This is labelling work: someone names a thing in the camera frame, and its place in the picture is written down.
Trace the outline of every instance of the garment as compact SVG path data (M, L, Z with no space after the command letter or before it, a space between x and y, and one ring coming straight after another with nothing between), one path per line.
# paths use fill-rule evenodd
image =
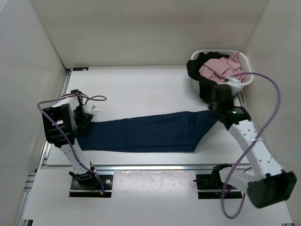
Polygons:
M209 110L91 122L78 142L83 151L193 152L215 123Z
M238 61L239 52L232 54L229 58L222 57L220 59L209 59L203 64L199 72L205 78L208 78L217 83L223 83L227 77L240 74L242 71ZM234 76L234 78L244 82L245 75Z
M205 62L210 59L220 59L222 57L229 58L229 55L217 53L217 52L209 52L199 53L198 58L196 60L190 60L187 62L187 72L189 77L198 81L200 87L200 94L199 97L205 101L206 103L209 102L211 98L212 88L213 86L217 85L215 81L212 81L208 78L201 76L199 70L203 66Z

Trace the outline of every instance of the laundry basket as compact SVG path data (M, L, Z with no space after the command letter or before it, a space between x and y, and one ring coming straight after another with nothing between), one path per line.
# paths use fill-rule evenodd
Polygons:
M233 49L200 49L200 50L195 51L191 55L191 59L192 60L197 59L199 53L205 53L205 54L207 54L209 52L219 52L221 54L231 55L233 53L237 53L238 51L237 50L233 50ZM249 65L248 58L246 57L245 54L243 54L243 53L240 52L240 56L239 56L238 61L239 61L240 65L241 65L240 69L243 72L252 72L251 67ZM246 80L245 80L245 82L241 83L241 85L242 85L241 88L243 88L246 85L249 85L253 81L253 79L254 79L254 75L252 75L252 74L246 75ZM193 90L197 94L199 94L199 84L198 84L198 81L195 81L193 79L191 79L191 81L192 81L192 88L193 88Z

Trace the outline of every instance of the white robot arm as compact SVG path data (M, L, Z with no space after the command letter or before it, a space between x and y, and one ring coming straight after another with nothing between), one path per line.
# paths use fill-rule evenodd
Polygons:
M212 175L219 185L227 183L247 194L257 208L287 200L296 184L297 178L292 172L285 172L272 157L257 132L248 112L242 106L233 105L237 86L230 80L227 84L216 85L212 89L209 109L222 122L230 134L237 140L250 162L253 175L232 169L229 164L214 168Z

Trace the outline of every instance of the dark blue pants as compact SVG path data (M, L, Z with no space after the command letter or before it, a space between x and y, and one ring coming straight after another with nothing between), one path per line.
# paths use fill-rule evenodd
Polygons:
M193 152L215 123L209 110L91 122L78 142L83 151Z

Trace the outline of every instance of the purple wire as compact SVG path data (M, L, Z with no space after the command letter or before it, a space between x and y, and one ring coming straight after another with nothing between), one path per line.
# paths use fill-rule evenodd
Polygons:
M232 169L230 170L225 182L224 182L224 185L222 187L222 195L221 195L221 206L222 206L222 212L224 213L224 215L229 218L229 219L234 219L236 218L241 210L242 210L242 207L243 207L243 204L244 204L244 200L245 200L245 196L246 194L243 195L243 199L241 201L241 204L238 208L238 211L233 215L233 216L229 216L226 212L226 209L225 209L225 194L226 194L226 189L227 189L227 183L229 182L229 179L232 175L232 173L234 172L235 168L239 165L239 163L242 161L242 159L248 154L248 152L252 149L252 147L256 144L257 142L257 139L261 136L261 134L263 133L263 131L267 128L267 126L272 122L272 120L274 119L274 117L276 116L278 110L279 110L279 107L280 107L280 103L281 103L281 94L280 94L280 88L279 86L275 83L274 80L272 80L270 77L266 76L266 75L263 75L263 74L260 74L260 73L254 73L254 72L246 72L246 73L241 73L241 74L237 74L235 76L239 76L239 75L244 75L244 74L254 74L254 75L258 75L258 76L261 76L267 80L269 80L273 85L274 87L276 88L276 91L277 91L277 104L276 104L276 107L274 109L274 112L273 114L270 116L269 120L264 124L264 126L262 127L262 129L259 131L259 133L257 134L257 136L255 137L254 141L248 146L248 148L244 151L244 153L240 156L240 158L236 161L236 163L233 165Z
M87 167L85 167L79 160L78 156L76 155L75 153L75 150L72 146L72 143L71 141L69 140L69 138L66 136L66 134L63 132L63 130L57 125L57 123L40 107L41 104L45 104L45 103L51 103L51 102L55 102L55 101L60 101L60 100L64 100L66 98L70 98L70 97L82 97L82 98L86 98L87 100L94 100L94 101L105 101L107 100L106 97L104 96L93 96L93 97L88 97L88 96L83 96L83 95L77 95L77 94L71 94L71 95L67 95L67 96L64 96L64 97L61 97L61 98L58 98L58 99L54 99L54 100L45 100L45 101L41 101L38 103L37 107L38 107L38 110L40 112L42 112L42 114L58 129L58 131L60 131L60 133L62 134L62 136L65 138L65 140L67 141L67 143L69 144L70 148L71 148L71 151L74 155L74 158L76 159L76 161L79 163L79 165L84 168L86 171L90 172L90 173L93 173L99 183L101 184L101 187L102 187L102 192L104 192L104 186L103 186L103 182L101 180L101 178L99 177L99 175L92 171L91 169L88 169Z

